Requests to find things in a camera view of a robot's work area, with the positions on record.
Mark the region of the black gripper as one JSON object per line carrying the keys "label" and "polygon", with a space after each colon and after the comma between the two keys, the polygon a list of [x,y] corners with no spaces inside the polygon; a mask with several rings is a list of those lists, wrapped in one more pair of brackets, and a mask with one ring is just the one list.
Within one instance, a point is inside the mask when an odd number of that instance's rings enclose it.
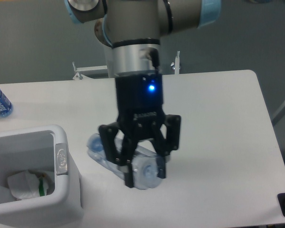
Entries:
{"label": "black gripper", "polygon": [[[134,187],[132,161],[139,141],[151,140],[158,154],[158,177],[166,178],[166,162],[180,144],[181,116],[165,115],[162,74],[138,74],[115,78],[117,122],[101,125],[98,131],[106,159],[124,174],[124,184]],[[121,149],[115,143],[123,133]]]}

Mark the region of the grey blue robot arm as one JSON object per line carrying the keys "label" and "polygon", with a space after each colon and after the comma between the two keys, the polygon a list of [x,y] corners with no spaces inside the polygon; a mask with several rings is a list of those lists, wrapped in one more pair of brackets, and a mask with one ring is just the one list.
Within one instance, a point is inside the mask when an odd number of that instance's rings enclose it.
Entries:
{"label": "grey blue robot arm", "polygon": [[112,53],[118,117],[99,127],[103,151],[93,158],[129,188],[154,188],[166,177],[181,131],[181,116],[162,108],[160,39],[214,22],[221,1],[67,0],[65,6],[75,23],[95,21],[95,35]]}

